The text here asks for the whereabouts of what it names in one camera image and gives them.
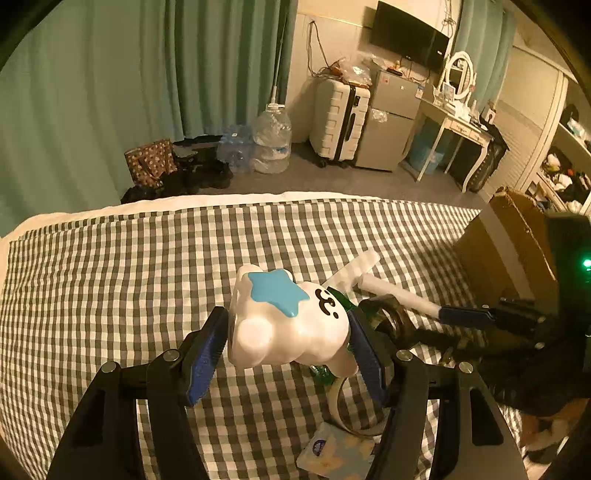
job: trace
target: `wall-mounted tv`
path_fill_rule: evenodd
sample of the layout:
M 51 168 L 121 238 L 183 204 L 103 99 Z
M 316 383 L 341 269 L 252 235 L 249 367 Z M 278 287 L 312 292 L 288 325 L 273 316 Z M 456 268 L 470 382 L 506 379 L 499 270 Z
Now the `wall-mounted tv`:
M 439 72 L 447 38 L 418 18 L 384 2 L 378 3 L 369 42 Z

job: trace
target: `mini fridge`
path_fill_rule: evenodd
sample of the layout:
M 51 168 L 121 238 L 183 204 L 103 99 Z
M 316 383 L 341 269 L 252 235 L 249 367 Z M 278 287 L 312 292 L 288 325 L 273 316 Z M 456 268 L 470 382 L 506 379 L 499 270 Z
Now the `mini fridge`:
M 421 102 L 417 83 L 379 70 L 372 75 L 370 108 L 355 166 L 392 171 L 400 161 Z M 386 113 L 373 115 L 372 109 Z

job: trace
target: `white mirror frame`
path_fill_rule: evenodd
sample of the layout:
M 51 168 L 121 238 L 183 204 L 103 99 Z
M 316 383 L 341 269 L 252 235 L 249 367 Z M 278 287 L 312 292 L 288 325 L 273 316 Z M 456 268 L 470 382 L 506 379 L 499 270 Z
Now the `white mirror frame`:
M 470 58 L 470 55 L 468 55 L 467 52 L 465 52 L 465 51 L 458 51 L 458 52 L 454 53 L 454 55 L 452 55 L 452 57 L 449 59 L 449 61 L 447 62 L 446 66 L 445 66 L 445 70 L 443 70 L 444 73 L 441 75 L 441 80 L 439 81 L 439 90 L 441 90 L 443 80 L 445 80 L 447 83 L 449 83 L 449 72 L 452 69 L 453 64 L 458 60 L 464 60 L 466 62 L 466 67 L 469 70 L 470 76 L 468 78 L 468 81 L 464 81 L 464 85 L 461 85 L 462 87 L 464 87 L 463 91 L 457 92 L 453 96 L 454 100 L 462 100 L 462 99 L 466 98 L 468 93 L 470 93 L 470 87 L 471 87 L 471 85 L 474 84 L 474 79 L 475 79 L 474 78 L 474 66 L 472 65 L 472 59 Z

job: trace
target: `white table leg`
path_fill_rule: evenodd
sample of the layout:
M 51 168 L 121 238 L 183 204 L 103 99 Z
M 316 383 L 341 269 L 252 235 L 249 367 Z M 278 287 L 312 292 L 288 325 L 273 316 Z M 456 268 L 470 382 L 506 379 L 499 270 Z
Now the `white table leg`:
M 472 176 L 474 175 L 476 170 L 478 170 L 478 167 L 480 167 L 480 165 L 482 165 L 482 162 L 484 162 L 486 154 L 488 153 L 488 144 L 489 144 L 489 142 L 485 142 L 484 145 L 481 144 L 482 151 L 480 152 L 480 157 L 478 157 L 478 160 L 476 160 L 476 162 L 474 163 L 474 165 L 472 166 L 472 168 L 468 172 L 468 175 L 466 175 L 466 178 L 464 180 L 464 185 L 462 185 L 462 193 L 466 193 L 466 189 L 468 187 L 468 182 L 470 182 L 470 179 L 472 178 Z
M 435 152 L 435 149 L 437 148 L 437 144 L 441 140 L 441 135 L 443 135 L 443 131 L 445 130 L 445 122 L 446 121 L 443 121 L 441 123 L 441 127 L 439 128 L 439 133 L 437 134 L 437 138 L 435 139 L 435 143 L 431 147 L 431 151 L 429 152 L 429 155 L 427 156 L 427 159 L 426 159 L 425 163 L 423 164 L 423 167 L 421 169 L 421 173 L 418 174 L 417 181 L 421 181 L 421 179 L 423 178 L 423 174 L 425 173 L 425 170 L 427 169 L 427 166 L 429 165 L 429 162 L 431 161 L 431 156 L 433 155 L 433 152 Z
M 457 147 L 453 151 L 453 155 L 452 155 L 449 163 L 447 164 L 447 167 L 445 169 L 445 173 L 447 173 L 449 171 L 449 168 L 452 166 L 453 161 L 456 159 L 457 151 L 460 150 L 460 145 L 462 144 L 463 141 L 464 141 L 464 137 L 460 137 L 460 141 L 457 143 Z

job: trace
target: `window curtain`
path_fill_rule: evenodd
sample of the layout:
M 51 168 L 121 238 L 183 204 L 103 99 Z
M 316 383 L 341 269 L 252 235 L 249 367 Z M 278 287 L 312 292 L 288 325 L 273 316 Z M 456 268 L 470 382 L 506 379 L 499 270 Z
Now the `window curtain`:
M 0 236 L 38 213 L 117 205 L 132 185 L 130 148 L 251 122 L 278 58 L 283 101 L 296 10 L 297 0 L 60 2 L 0 71 Z
M 501 89 L 515 35 L 513 13 L 501 0 L 463 0 L 453 51 L 466 51 L 474 70 L 476 90 L 470 97 L 480 111 Z

